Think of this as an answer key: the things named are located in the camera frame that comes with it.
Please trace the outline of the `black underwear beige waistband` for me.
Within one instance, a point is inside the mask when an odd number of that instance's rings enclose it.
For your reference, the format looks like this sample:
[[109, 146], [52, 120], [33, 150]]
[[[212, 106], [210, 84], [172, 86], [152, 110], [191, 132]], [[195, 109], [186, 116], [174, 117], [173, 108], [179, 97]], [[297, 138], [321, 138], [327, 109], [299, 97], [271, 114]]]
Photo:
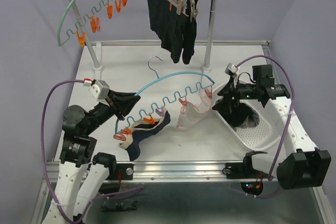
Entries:
[[247, 116], [252, 114], [252, 110], [254, 109], [247, 104], [240, 103], [239, 106], [233, 108], [232, 114], [229, 116], [228, 124], [235, 128], [239, 123], [242, 123]]

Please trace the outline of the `blue clip hanger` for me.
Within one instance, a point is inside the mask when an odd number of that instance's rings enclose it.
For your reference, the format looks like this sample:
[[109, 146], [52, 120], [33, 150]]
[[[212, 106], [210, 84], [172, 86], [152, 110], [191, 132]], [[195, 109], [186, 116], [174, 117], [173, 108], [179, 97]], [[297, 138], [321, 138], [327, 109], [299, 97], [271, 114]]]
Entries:
[[132, 123], [140, 122], [145, 118], [149, 119], [156, 110], [162, 112], [165, 107], [177, 102], [179, 98], [184, 99], [189, 94], [210, 90], [215, 84], [213, 78], [202, 71], [179, 71], [160, 76], [158, 71], [151, 66], [153, 59], [159, 61], [162, 59], [152, 56], [147, 61], [147, 67], [155, 73], [156, 79], [136, 93], [141, 96], [142, 100], [124, 121], [116, 120], [115, 134], [120, 134]]

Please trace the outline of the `grey striped underwear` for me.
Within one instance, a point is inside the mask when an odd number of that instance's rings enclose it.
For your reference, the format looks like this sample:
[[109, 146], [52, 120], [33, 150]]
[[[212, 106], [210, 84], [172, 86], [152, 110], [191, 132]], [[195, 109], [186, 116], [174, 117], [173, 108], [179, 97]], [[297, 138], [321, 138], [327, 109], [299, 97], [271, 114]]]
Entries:
[[252, 114], [247, 116], [242, 123], [239, 123], [235, 128], [247, 129], [247, 128], [256, 128], [260, 123], [259, 114], [252, 110]]

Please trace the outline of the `pink plastic bag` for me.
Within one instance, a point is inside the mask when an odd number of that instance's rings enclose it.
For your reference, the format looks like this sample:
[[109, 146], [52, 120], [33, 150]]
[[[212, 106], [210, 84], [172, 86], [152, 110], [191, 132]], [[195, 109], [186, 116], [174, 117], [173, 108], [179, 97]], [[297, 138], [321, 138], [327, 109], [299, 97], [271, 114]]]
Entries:
[[176, 125], [178, 129], [186, 131], [208, 115], [213, 104], [212, 89], [205, 89], [200, 93], [199, 97], [201, 99], [199, 105], [193, 104], [188, 101], [187, 98], [184, 98], [184, 100], [181, 98], [178, 99], [179, 103], [182, 105]]

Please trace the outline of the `navy underwear beige waistband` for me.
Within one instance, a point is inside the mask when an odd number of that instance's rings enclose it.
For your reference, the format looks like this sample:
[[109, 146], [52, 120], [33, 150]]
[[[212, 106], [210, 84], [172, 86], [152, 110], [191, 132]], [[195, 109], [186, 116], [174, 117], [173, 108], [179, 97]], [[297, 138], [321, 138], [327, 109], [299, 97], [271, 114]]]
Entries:
[[171, 116], [166, 108], [156, 109], [155, 112], [159, 116], [158, 118], [153, 118], [150, 114], [149, 119], [143, 118], [113, 136], [114, 139], [120, 141], [119, 147], [127, 151], [131, 162], [141, 154], [140, 142], [158, 134], [171, 121]]

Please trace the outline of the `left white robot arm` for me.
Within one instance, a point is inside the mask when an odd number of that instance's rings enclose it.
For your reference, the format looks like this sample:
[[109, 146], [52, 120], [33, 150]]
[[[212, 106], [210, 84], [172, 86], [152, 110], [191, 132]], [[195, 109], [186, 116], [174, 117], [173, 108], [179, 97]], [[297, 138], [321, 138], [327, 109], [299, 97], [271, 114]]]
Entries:
[[135, 93], [109, 90], [105, 100], [90, 111], [79, 105], [65, 109], [58, 180], [43, 223], [85, 222], [103, 181], [113, 178], [117, 172], [114, 155], [93, 154], [97, 140], [90, 135], [113, 116], [123, 120], [140, 99]]

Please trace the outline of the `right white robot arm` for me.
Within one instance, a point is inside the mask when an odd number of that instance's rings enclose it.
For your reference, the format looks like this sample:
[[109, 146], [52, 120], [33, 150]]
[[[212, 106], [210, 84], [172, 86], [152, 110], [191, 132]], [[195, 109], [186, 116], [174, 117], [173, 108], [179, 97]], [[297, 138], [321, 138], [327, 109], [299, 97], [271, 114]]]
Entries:
[[229, 64], [229, 81], [214, 94], [218, 119], [246, 148], [241, 163], [227, 163], [229, 179], [262, 173], [285, 190], [319, 187], [331, 163], [304, 130], [293, 110], [293, 96], [277, 84], [271, 65], [253, 66], [250, 83], [239, 80], [240, 68]]

